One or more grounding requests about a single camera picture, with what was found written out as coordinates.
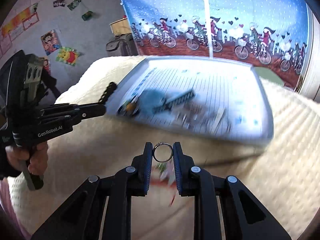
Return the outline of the person's left hand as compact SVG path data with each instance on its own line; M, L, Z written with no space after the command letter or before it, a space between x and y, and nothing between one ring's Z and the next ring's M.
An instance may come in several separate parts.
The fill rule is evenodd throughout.
M22 171L21 162L30 161L28 171L37 176L44 175L48 167L48 143L42 142L35 146L34 153L29 157L29 152L17 146L7 146L5 148L9 164L18 171Z

